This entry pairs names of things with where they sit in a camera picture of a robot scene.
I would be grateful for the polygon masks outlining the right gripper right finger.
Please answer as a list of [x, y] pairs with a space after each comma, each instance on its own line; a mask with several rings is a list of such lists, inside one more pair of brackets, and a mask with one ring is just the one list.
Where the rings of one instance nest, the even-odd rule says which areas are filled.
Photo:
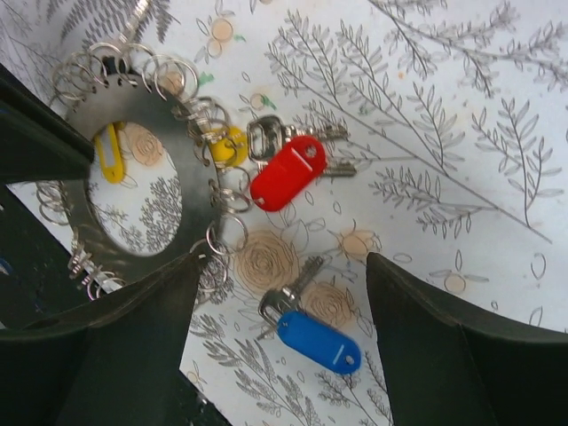
[[397, 425], [565, 425], [567, 335], [367, 256], [367, 294]]

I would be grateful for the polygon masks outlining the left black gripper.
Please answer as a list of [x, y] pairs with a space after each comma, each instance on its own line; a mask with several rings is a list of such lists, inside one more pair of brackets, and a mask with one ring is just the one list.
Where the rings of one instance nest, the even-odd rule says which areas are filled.
[[9, 184], [89, 176], [92, 143], [1, 67], [1, 329], [89, 327], [70, 255]]

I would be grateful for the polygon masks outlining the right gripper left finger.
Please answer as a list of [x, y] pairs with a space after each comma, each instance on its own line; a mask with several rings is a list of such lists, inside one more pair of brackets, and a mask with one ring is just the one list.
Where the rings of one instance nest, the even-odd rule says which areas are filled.
[[141, 281], [1, 332], [3, 425], [176, 425], [176, 380], [201, 268]]

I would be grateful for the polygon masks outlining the silver key with blue tag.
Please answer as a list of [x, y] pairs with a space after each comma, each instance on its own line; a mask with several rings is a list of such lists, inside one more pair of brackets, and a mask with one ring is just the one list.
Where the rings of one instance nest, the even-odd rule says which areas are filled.
[[319, 273], [324, 264], [322, 256], [310, 256], [304, 263], [297, 278], [281, 289], [270, 289], [262, 297], [258, 305], [258, 313], [268, 324], [268, 328], [256, 339], [266, 338], [276, 330], [280, 317], [290, 311], [295, 311], [312, 279]]

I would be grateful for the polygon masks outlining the blue key tag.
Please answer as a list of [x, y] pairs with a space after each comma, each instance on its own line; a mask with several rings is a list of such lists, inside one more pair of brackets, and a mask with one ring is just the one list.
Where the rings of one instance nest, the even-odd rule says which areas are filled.
[[362, 353], [352, 338], [307, 313], [285, 312], [276, 330], [289, 348], [338, 375], [351, 375], [361, 366]]

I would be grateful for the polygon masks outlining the red key tag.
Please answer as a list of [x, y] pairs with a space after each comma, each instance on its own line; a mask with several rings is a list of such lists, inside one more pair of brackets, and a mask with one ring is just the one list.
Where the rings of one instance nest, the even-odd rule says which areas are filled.
[[252, 180], [252, 201], [264, 211], [279, 211], [326, 167], [325, 148], [319, 140], [312, 136], [294, 137]]

